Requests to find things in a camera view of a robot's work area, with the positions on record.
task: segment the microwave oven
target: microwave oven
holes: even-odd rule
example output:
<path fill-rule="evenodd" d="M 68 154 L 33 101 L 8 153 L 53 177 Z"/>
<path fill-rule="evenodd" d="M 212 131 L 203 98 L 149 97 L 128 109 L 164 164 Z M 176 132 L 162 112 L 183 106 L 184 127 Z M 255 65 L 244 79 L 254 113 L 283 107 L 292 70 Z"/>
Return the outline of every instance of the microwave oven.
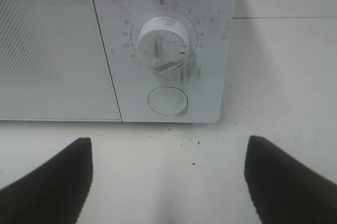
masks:
<path fill-rule="evenodd" d="M 0 0 L 0 119 L 219 119 L 234 0 Z"/>

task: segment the timer dial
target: timer dial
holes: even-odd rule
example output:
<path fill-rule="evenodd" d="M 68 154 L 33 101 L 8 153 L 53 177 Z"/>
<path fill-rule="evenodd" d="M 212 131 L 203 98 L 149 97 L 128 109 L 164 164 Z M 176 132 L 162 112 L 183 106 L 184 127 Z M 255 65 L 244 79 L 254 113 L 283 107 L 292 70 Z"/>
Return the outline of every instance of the timer dial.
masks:
<path fill-rule="evenodd" d="M 184 66 L 190 55 L 190 34 L 171 17 L 155 17 L 141 28 L 136 45 L 141 65 L 159 73 L 171 73 Z"/>

